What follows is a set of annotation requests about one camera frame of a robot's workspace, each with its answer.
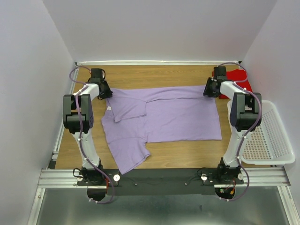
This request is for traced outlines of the purple t-shirt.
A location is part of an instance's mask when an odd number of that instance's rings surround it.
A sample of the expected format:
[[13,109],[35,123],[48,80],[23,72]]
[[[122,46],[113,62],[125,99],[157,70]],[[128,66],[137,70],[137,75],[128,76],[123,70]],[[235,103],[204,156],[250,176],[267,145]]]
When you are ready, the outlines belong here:
[[146,160],[147,143],[221,140],[215,100],[203,92],[204,86],[113,89],[102,125],[119,172]]

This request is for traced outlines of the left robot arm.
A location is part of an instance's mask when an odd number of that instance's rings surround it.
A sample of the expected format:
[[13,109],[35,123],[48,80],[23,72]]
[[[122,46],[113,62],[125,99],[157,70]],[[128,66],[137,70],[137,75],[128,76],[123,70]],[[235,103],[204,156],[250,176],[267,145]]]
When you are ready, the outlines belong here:
[[92,100],[101,98],[101,94],[102,84],[84,83],[76,93],[63,96],[63,125],[76,140],[82,157],[81,174],[77,178],[96,186],[103,182],[113,183],[103,171],[91,132],[94,125]]

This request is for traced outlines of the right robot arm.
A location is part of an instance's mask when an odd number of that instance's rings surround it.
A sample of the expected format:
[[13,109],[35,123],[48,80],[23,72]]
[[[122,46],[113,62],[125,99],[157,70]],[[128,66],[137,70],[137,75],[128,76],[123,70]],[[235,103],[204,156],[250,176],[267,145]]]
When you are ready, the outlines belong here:
[[243,148],[251,133],[261,124],[262,96],[240,87],[236,82],[208,78],[203,95],[216,98],[221,94],[232,101],[229,110],[231,138],[226,153],[214,169],[217,181],[225,184],[238,177]]

